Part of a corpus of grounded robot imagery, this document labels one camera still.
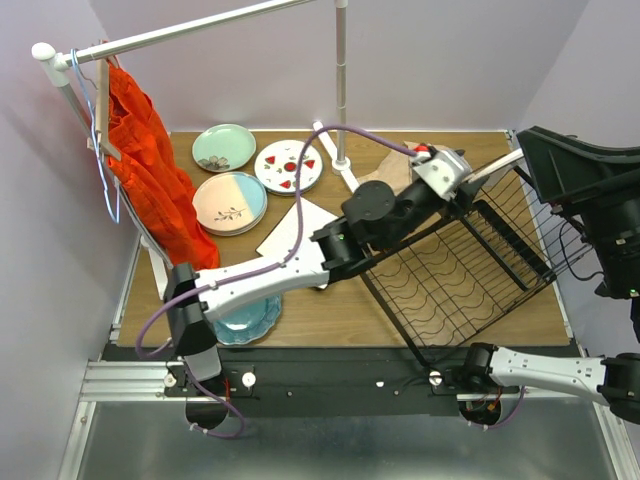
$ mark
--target metal floor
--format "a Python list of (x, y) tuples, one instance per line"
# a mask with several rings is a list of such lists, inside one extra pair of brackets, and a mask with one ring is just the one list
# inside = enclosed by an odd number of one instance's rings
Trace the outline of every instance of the metal floor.
[[(505, 408), (510, 408), (505, 400)], [(227, 420), (228, 429), (234, 428)], [(79, 478), (518, 479), (616, 478), (590, 403), (527, 398), (497, 430), (428, 415), (261, 418), (245, 436), (189, 431), (181, 402), (100, 403)]]

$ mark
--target plate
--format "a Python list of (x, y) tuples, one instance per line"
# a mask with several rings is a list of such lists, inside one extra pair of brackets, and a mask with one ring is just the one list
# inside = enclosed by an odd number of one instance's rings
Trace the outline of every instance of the plate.
[(246, 345), (263, 337), (282, 313), (282, 296), (276, 295), (236, 310), (213, 324), (218, 341)]
[(224, 124), (202, 132), (191, 147), (199, 167), (210, 172), (228, 172), (245, 165), (256, 153), (256, 139), (240, 125)]
[(239, 235), (253, 228), (267, 210), (262, 183), (242, 172), (221, 173), (204, 182), (193, 196), (200, 225), (221, 236)]
[[(304, 142), (281, 140), (266, 146), (256, 157), (255, 172), (258, 180), (271, 193), (293, 195), (296, 191), (295, 174), (298, 157)], [(305, 153), (300, 172), (300, 190), (313, 187), (322, 174), (320, 152), (310, 146)]]

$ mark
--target screw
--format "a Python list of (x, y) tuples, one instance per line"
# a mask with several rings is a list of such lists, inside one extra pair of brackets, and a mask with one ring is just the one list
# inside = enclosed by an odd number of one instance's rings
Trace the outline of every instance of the screw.
[(442, 374), (437, 370), (431, 370), (429, 372), (429, 383), (434, 387), (442, 384)]
[(165, 375), (164, 380), (162, 381), (162, 383), (164, 383), (165, 387), (171, 388), (171, 387), (175, 387), (176, 383), (178, 383), (178, 381), (176, 380), (176, 377), (174, 377), (170, 373), (167, 373)]
[(246, 372), (242, 375), (242, 384), (247, 388), (253, 387), (256, 384), (255, 374), (253, 372)]

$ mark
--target light green plate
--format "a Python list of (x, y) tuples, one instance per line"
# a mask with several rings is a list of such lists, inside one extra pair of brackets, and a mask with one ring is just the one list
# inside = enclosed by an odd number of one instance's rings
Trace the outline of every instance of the light green plate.
[(228, 172), (246, 164), (256, 152), (256, 139), (240, 125), (224, 124), (202, 132), (191, 153), (199, 167), (210, 172)]

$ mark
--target white plate with red design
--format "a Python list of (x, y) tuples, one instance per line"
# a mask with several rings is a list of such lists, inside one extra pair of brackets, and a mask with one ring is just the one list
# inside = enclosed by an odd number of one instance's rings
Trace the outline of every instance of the white plate with red design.
[[(255, 172), (258, 180), (271, 193), (293, 195), (296, 191), (298, 157), (304, 142), (281, 140), (265, 147), (256, 157)], [(322, 157), (318, 150), (309, 146), (305, 152), (300, 172), (300, 190), (313, 187), (322, 174)]]

